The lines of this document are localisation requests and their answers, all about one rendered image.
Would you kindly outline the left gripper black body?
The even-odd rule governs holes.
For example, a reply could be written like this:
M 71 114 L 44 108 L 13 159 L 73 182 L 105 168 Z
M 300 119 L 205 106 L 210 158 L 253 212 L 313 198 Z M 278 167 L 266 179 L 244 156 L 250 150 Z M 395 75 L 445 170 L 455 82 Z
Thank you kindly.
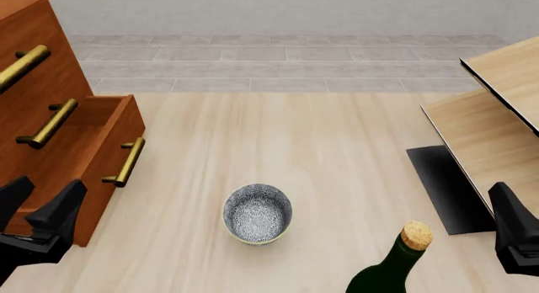
M 67 252 L 62 237 L 45 242 L 29 237 L 0 234 L 0 276 L 9 276 L 19 266 L 30 264 L 57 264 Z

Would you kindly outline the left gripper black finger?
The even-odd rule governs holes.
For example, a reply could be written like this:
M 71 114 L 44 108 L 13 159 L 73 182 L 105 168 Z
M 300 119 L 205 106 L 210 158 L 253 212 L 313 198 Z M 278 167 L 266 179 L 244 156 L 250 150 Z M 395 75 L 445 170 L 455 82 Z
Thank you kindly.
M 4 232 L 19 207 L 29 198 L 35 186 L 27 176 L 20 176 L 0 187 L 0 232 Z
M 51 201 L 28 214 L 24 219 L 32 227 L 30 237 L 37 242 L 60 237 L 73 243 L 77 214 L 87 191 L 81 179 L 74 179 Z

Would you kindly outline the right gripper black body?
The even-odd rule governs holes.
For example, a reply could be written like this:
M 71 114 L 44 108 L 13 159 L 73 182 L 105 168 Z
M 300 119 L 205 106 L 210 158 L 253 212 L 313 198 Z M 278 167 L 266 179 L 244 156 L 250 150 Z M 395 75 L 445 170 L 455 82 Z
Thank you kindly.
M 539 276 L 539 242 L 516 245 L 496 242 L 495 251 L 507 274 Z

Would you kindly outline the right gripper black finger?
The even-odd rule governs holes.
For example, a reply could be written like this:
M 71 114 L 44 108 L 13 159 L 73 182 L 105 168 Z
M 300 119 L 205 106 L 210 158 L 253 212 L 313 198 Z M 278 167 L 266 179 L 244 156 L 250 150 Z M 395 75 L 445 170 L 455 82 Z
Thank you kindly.
M 496 224 L 497 247 L 539 247 L 539 219 L 504 182 L 488 191 Z

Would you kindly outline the deep open wooden cabinet drawer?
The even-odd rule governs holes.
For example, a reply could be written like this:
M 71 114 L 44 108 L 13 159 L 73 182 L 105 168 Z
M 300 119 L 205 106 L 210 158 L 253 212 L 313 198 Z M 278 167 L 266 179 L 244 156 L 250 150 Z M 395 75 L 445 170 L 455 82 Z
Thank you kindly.
M 77 217 L 74 243 L 86 247 L 115 191 L 102 178 L 117 176 L 145 124 L 133 95 L 92 96 L 82 100 L 46 145 L 35 150 L 18 144 L 0 125 L 0 186 L 27 176 L 35 188 L 8 222 L 8 234 L 31 234 L 24 219 L 53 199 L 74 179 L 88 189 Z

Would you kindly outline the plain shallow wooden cabinet drawer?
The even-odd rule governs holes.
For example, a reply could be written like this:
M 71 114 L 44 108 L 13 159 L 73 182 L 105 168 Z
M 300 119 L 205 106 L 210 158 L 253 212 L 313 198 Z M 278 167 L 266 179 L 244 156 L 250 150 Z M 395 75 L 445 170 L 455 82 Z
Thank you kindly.
M 0 19 L 0 72 L 17 60 L 15 52 L 33 50 L 37 45 L 51 51 L 37 67 L 81 70 L 48 0 L 27 4 Z

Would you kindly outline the brown wooden cabinet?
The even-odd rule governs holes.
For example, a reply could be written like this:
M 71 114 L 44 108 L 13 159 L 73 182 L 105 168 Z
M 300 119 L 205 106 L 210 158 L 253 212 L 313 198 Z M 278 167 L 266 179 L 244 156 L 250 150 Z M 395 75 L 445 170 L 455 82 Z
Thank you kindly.
M 79 179 L 74 242 L 87 246 L 144 130 L 132 95 L 93 94 L 49 0 L 0 0 L 0 186 L 26 176 L 35 187 L 5 232 L 30 234 L 25 217 Z

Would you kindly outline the pale wooden shelf unit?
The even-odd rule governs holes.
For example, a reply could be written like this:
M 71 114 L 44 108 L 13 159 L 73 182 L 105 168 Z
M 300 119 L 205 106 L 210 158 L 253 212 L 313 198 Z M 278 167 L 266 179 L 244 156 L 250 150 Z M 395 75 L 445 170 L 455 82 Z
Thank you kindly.
M 461 65 L 481 87 L 422 105 L 442 143 L 407 150 L 430 201 L 451 235 L 495 229 L 498 182 L 539 217 L 539 36 Z

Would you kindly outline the tan bottle cork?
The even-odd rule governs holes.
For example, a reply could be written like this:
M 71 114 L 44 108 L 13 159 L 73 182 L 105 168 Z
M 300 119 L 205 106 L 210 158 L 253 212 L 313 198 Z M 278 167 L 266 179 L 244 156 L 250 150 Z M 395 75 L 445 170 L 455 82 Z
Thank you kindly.
M 422 221 L 408 221 L 400 237 L 407 247 L 415 251 L 424 251 L 433 241 L 432 231 Z

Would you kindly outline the dark green glass bottle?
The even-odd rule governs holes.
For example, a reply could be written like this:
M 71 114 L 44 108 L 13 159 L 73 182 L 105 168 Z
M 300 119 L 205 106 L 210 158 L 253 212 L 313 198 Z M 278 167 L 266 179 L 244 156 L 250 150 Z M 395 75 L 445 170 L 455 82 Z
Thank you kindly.
M 398 234 L 388 255 L 356 274 L 345 293 L 407 293 L 409 272 L 424 252 L 408 247 Z

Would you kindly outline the grey patterned bowl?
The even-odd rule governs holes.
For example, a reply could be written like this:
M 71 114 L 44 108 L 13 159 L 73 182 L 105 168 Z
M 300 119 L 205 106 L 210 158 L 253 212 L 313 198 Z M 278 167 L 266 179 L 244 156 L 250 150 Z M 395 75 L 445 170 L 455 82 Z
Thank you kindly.
M 268 184 L 249 184 L 236 189 L 222 209 L 227 231 L 239 242 L 257 247 L 282 237 L 292 217 L 292 203 L 286 194 Z

